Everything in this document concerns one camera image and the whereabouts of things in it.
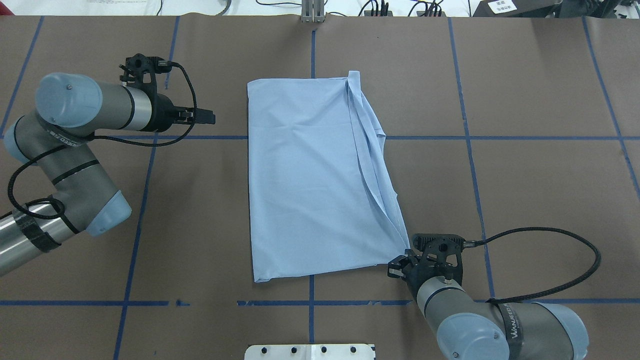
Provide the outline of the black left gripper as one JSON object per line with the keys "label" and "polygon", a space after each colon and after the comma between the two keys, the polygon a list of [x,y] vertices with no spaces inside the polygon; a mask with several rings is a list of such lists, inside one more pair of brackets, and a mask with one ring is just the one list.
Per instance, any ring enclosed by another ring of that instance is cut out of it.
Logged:
{"label": "black left gripper", "polygon": [[183,70],[177,62],[158,56],[135,54],[119,66],[122,87],[131,100],[131,114],[120,129],[131,132],[165,132],[173,125],[215,125],[213,111],[174,105],[166,95],[158,92],[157,75],[172,69]]}

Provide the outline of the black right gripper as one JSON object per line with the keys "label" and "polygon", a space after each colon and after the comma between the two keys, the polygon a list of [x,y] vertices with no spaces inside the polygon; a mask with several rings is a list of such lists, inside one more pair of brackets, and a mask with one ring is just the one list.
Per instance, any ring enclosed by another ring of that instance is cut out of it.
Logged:
{"label": "black right gripper", "polygon": [[464,241],[456,234],[413,234],[413,249],[388,263],[388,276],[404,280],[410,291],[418,291],[427,280],[435,277],[461,285]]}

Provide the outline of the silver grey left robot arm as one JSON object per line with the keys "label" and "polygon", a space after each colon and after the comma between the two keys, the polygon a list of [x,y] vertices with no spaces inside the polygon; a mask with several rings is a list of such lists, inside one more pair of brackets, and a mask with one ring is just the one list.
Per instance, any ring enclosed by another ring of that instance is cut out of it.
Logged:
{"label": "silver grey left robot arm", "polygon": [[13,209],[1,217],[1,274],[58,249],[86,232],[98,237],[123,223],[132,209],[89,143],[153,143],[99,136],[98,130],[161,133],[173,125],[214,125],[215,114],[197,104],[182,64],[135,54],[121,64],[119,84],[54,72],[39,82],[35,109],[3,137],[21,162],[7,184]]}

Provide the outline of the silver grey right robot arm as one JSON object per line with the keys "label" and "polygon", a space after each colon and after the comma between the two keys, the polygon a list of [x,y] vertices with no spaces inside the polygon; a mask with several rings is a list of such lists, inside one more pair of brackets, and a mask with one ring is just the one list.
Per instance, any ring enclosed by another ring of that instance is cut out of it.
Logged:
{"label": "silver grey right robot arm", "polygon": [[[574,280],[545,291],[474,301],[462,287],[462,253],[514,233],[544,231],[578,240],[593,251],[590,268]],[[448,360],[583,360],[590,339],[582,319],[567,306],[542,303],[582,283],[601,265],[598,248],[573,232],[551,227],[513,228],[485,240],[455,234],[414,234],[413,248],[387,265],[403,280]]]}

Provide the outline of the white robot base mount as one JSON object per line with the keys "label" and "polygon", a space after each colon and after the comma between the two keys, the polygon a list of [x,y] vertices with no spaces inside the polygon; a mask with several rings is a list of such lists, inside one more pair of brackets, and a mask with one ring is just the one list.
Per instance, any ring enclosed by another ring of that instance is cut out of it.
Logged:
{"label": "white robot base mount", "polygon": [[373,344],[258,344],[249,346],[245,360],[376,360]]}

